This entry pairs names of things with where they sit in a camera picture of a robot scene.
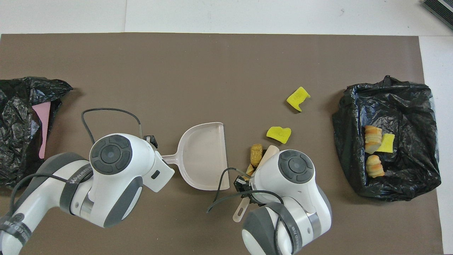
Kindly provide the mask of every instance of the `brown tabletop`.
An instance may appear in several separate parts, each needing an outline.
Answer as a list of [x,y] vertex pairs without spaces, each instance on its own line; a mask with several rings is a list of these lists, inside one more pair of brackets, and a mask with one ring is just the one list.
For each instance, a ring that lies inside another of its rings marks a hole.
[[[409,202],[359,197],[335,152],[331,115],[342,91],[387,74],[424,82],[417,37],[4,34],[0,43],[0,79],[40,76],[74,87],[63,98],[46,157],[88,156],[91,143],[80,121],[88,108],[133,112],[144,134],[156,136],[162,155],[176,152],[188,128],[219,121],[229,167],[245,169],[254,143],[300,150],[313,160],[333,224],[300,254],[441,254],[435,191]],[[285,101],[299,86],[311,95],[301,113]],[[89,113],[87,122],[95,138],[138,134],[134,119],[122,113]],[[287,144],[265,137],[271,126],[292,129]],[[192,188],[176,171],[159,193],[144,190],[130,216],[110,229],[54,208],[21,254],[247,254],[242,224],[231,218],[240,198],[206,214],[214,193]],[[221,196],[233,193],[232,187]],[[9,194],[1,190],[2,215]]]

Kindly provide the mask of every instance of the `white floor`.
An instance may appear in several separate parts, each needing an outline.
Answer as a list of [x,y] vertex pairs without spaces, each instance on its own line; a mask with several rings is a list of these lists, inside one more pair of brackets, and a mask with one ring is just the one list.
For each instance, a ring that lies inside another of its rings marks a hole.
[[0,34],[251,33],[420,36],[425,83],[433,91],[442,185],[443,250],[453,254],[453,31],[419,0],[0,0]]

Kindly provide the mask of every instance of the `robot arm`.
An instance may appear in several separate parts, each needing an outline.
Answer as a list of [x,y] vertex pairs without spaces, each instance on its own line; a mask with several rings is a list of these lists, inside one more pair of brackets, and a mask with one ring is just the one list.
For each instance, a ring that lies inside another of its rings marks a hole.
[[136,204],[143,185],[158,192],[174,170],[155,147],[138,137],[116,133],[99,139],[90,161],[75,153],[55,155],[34,177],[15,203],[10,215],[0,220],[0,251],[17,255],[46,212],[52,207],[79,216],[101,227],[125,219]]
[[281,151],[258,167],[240,190],[271,191],[250,194],[251,201],[264,205],[247,216],[242,238],[252,255],[290,255],[327,232],[332,210],[315,182],[311,159],[295,150]]

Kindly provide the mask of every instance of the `dustpan handle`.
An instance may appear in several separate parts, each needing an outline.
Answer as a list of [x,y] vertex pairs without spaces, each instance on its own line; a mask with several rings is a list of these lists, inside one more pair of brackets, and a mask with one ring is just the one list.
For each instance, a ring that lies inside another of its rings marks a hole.
[[162,159],[163,159],[167,164],[178,165],[178,158],[176,157],[176,154],[173,154],[173,155],[164,155],[164,156],[162,156]]

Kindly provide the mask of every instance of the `plastic bag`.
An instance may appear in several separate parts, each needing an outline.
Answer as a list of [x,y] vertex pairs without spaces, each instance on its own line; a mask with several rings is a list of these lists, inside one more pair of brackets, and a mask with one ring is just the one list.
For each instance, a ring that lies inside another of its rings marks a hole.
[[42,124],[32,106],[51,102],[48,132],[61,105],[60,98],[71,90],[62,80],[0,80],[0,187],[14,187],[43,163],[39,158]]
[[[344,175],[361,196],[409,201],[440,185],[437,128],[431,90],[390,76],[376,84],[349,86],[333,114],[335,146]],[[393,153],[375,152],[385,176],[365,170],[364,126],[395,135]]]

